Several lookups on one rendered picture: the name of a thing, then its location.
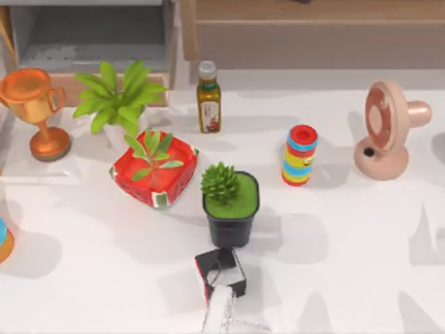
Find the pink table fan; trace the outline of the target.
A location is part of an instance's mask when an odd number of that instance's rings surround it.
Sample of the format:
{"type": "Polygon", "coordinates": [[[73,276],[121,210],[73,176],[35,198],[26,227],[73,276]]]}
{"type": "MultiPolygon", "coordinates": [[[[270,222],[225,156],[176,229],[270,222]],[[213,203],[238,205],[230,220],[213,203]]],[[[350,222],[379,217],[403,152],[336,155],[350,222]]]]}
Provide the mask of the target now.
{"type": "Polygon", "coordinates": [[[395,81],[377,81],[366,97],[364,119],[368,136],[355,146],[355,165],[374,180],[393,180],[409,162],[405,147],[409,131],[427,125],[432,108],[424,101],[407,101],[395,81]]]}

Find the yellow oil bottle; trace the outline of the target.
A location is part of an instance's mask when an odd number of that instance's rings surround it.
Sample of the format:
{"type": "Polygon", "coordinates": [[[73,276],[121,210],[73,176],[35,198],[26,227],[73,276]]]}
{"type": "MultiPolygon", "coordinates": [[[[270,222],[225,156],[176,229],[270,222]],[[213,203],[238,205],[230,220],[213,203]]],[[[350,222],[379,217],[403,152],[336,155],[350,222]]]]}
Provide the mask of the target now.
{"type": "Polygon", "coordinates": [[[215,134],[221,128],[221,89],[213,61],[201,61],[198,66],[197,107],[200,131],[215,134]]]}

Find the orange trophy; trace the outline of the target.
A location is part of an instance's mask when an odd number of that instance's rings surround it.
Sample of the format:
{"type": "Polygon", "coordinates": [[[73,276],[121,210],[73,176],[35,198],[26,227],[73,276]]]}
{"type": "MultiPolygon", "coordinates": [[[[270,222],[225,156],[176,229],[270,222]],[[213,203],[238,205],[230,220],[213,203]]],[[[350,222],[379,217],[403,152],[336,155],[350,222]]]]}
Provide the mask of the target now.
{"type": "Polygon", "coordinates": [[[54,88],[46,71],[23,67],[7,74],[0,81],[0,102],[20,120],[38,126],[29,141],[35,159],[52,162],[69,152],[70,135],[62,128],[47,125],[47,120],[64,107],[65,90],[54,88]]]}

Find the blue and orange object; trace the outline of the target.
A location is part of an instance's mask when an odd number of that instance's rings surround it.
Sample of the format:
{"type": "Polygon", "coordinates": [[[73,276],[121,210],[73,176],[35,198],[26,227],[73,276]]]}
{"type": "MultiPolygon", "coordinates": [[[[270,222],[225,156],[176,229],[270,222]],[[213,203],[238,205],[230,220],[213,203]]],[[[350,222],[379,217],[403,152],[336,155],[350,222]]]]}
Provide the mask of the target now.
{"type": "Polygon", "coordinates": [[[15,240],[12,232],[0,217],[0,264],[11,255],[14,245],[15,240]]]}

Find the leafy plant in white pot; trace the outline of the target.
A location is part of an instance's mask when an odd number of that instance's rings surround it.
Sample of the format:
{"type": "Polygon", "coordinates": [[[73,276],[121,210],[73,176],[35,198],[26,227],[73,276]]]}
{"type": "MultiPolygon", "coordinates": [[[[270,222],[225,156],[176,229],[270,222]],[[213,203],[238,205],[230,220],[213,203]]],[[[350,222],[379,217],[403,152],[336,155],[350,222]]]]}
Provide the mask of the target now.
{"type": "Polygon", "coordinates": [[[80,102],[73,117],[91,116],[90,132],[104,132],[111,147],[124,152],[126,135],[136,137],[148,126],[140,121],[146,106],[165,100],[167,88],[148,78],[150,67],[134,61],[124,70],[118,83],[116,69],[107,61],[100,64],[99,75],[81,72],[74,75],[87,88],[79,94],[80,102]]]}

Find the red watermelon pot with plant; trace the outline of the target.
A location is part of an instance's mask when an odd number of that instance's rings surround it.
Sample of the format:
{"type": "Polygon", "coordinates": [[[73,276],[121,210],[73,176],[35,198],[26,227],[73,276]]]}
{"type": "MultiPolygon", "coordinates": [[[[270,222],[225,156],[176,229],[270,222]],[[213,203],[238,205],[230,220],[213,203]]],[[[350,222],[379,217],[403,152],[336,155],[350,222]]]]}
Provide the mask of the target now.
{"type": "Polygon", "coordinates": [[[199,151],[172,134],[147,129],[124,136],[129,149],[111,166],[113,181],[133,198],[156,209],[178,199],[191,181],[199,151]]]}

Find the black pot with green succulent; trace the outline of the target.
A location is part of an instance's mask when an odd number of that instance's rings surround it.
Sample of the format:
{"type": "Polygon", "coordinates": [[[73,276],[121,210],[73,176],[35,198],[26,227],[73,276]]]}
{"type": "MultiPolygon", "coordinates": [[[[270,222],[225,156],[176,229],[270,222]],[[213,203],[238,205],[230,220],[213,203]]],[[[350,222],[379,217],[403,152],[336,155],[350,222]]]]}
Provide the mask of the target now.
{"type": "Polygon", "coordinates": [[[244,247],[260,208],[256,177],[221,161],[203,172],[200,188],[214,246],[244,247]]]}

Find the white crumpled strip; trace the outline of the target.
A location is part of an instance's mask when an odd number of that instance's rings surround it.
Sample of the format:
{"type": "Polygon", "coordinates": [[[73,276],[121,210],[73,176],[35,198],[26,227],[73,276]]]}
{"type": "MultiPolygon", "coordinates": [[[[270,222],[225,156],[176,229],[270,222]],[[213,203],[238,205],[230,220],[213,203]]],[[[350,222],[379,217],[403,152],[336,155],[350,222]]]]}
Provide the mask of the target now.
{"type": "Polygon", "coordinates": [[[235,301],[231,287],[217,285],[207,303],[201,334],[228,334],[235,301]]]}

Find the stack of coloured rings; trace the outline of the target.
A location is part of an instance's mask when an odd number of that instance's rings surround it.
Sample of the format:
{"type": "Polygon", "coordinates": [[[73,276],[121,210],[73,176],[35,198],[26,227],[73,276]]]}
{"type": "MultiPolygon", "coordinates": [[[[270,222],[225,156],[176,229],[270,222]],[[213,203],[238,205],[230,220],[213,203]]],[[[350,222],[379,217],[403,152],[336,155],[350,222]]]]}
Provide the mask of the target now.
{"type": "Polygon", "coordinates": [[[305,184],[312,173],[318,134],[309,125],[296,125],[287,135],[282,164],[282,179],[291,186],[305,184]]]}

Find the wooden open shelf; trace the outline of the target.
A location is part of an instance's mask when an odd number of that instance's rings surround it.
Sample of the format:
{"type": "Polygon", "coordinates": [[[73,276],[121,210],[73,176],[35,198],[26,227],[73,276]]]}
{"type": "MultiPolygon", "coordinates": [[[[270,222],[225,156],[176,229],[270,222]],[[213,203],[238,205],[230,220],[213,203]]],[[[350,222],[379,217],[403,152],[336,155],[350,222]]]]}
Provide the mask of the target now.
{"type": "Polygon", "coordinates": [[[445,68],[445,0],[177,0],[184,58],[224,69],[445,68]]]}

